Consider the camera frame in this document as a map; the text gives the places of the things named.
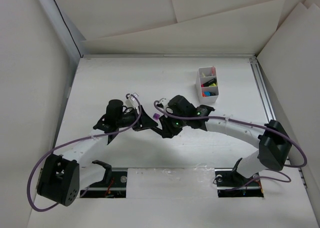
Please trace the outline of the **pink clear pen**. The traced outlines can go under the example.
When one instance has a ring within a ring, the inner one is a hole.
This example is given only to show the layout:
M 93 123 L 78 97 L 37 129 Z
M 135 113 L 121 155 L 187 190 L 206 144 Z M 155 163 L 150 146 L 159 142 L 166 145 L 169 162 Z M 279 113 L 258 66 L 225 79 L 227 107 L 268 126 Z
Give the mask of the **pink clear pen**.
M 215 75 L 216 75 L 216 68 L 215 68 L 215 66 L 212 66 L 212 68 L 211 68 L 211 75 L 212 75 L 212 76 L 215 76 Z

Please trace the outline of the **pink cap black highlighter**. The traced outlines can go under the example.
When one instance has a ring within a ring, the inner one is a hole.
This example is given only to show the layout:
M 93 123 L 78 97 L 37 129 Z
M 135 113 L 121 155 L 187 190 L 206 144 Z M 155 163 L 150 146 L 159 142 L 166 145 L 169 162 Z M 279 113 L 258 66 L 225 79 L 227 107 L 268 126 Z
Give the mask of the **pink cap black highlighter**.
M 203 83 L 203 84 L 201 84 L 201 86 L 202 87 L 208 87 L 208 86 L 210 86 L 212 83 L 214 83 L 214 81 L 207 81 L 207 82 L 205 82 L 205 83 Z

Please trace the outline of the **yellow cap black highlighter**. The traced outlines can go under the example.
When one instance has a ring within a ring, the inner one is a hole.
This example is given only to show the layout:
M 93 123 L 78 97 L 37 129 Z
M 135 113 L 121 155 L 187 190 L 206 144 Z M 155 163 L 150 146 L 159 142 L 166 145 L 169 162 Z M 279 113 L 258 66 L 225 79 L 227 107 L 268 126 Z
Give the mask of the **yellow cap black highlighter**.
M 202 87 L 215 87 L 217 86 L 217 79 L 213 78 L 201 85 Z

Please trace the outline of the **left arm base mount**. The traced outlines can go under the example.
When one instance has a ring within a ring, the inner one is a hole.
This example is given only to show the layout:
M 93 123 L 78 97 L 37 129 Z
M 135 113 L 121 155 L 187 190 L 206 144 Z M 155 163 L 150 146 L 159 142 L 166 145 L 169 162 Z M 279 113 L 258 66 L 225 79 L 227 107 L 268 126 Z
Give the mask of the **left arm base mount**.
M 80 198 L 125 198 L 127 195 L 127 168 L 112 168 L 95 160 L 80 169 Z

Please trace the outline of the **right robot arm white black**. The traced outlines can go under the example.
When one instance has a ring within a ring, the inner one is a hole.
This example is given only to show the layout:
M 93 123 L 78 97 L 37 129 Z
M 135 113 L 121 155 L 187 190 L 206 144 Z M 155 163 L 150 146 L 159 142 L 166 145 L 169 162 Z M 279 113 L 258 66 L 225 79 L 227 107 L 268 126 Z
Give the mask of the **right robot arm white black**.
M 239 158 L 228 173 L 228 180 L 242 185 L 263 170 L 282 171 L 292 147 L 286 139 L 282 125 L 271 120 L 264 125 L 235 120 L 218 113 L 214 107 L 190 103 L 185 97 L 176 95 L 171 100 L 162 98 L 153 103 L 162 112 L 160 123 L 165 138 L 172 138 L 184 127 L 206 132 L 220 133 L 253 146 L 256 151 Z

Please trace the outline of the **purple highlighter cap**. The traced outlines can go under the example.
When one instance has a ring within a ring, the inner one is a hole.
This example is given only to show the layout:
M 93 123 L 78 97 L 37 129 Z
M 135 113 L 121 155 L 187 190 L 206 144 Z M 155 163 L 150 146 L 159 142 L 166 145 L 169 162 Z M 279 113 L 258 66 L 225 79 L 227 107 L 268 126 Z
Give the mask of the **purple highlighter cap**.
M 159 120 L 160 118 L 160 115 L 157 114 L 157 113 L 154 113 L 153 117 L 152 117 L 154 120 Z

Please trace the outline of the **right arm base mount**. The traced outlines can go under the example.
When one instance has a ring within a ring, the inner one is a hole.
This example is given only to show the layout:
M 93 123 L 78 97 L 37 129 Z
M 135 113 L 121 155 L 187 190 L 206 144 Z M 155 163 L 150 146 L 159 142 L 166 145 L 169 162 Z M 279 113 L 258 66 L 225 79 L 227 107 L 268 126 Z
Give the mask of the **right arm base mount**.
M 255 173 L 250 178 L 245 178 L 237 172 L 241 158 L 235 163 L 233 168 L 215 168 L 215 178 L 213 184 L 217 187 L 219 198 L 233 197 L 264 197 L 261 184 L 254 180 L 259 174 Z

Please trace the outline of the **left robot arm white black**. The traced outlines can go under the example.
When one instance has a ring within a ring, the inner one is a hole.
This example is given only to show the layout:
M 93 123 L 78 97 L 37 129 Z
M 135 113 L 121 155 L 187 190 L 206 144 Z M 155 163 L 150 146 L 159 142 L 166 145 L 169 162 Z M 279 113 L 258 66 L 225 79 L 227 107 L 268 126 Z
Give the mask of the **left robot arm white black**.
M 105 114 L 93 126 L 92 136 L 60 155 L 53 153 L 46 158 L 37 185 L 38 195 L 69 206 L 91 184 L 108 185 L 112 166 L 99 157 L 107 145 L 124 129 L 141 131 L 157 126 L 134 97 L 125 102 L 110 100 Z

